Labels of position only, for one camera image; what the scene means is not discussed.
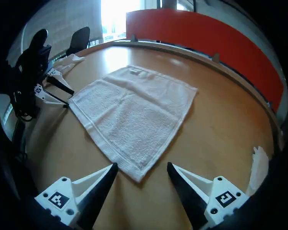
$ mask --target white towel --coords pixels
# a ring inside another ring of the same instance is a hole
[[[248,196],[252,196],[257,191],[269,170],[269,158],[263,148],[260,146],[258,149],[254,147],[254,152],[250,183],[246,192]]]
[[[61,72],[65,76],[69,71],[76,66],[76,64],[84,61],[85,57],[78,57],[75,54],[71,54],[68,57],[60,58],[56,60],[53,64],[53,68]]]
[[[100,150],[140,182],[175,136],[196,91],[175,78],[127,66],[86,86],[69,104]]]

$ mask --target red panel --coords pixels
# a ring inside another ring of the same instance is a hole
[[[127,13],[127,38],[180,44],[210,56],[244,75],[277,111],[283,84],[264,53],[246,36],[229,25],[198,13],[167,9]]]

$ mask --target wall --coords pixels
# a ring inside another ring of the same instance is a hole
[[[207,15],[219,21],[222,21],[229,26],[240,31],[243,35],[249,38],[261,51],[267,56],[274,68],[276,69],[283,85],[284,91],[282,99],[276,113],[279,123],[282,123],[288,113],[288,88],[286,79],[281,69],[280,62],[261,30],[246,16],[241,14],[235,8],[218,0],[196,0],[197,13]]]

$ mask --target black chair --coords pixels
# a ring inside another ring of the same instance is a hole
[[[89,43],[89,32],[89,27],[83,27],[82,29],[76,31],[71,38],[70,47],[68,50],[66,50],[66,55],[63,57],[86,49]]]

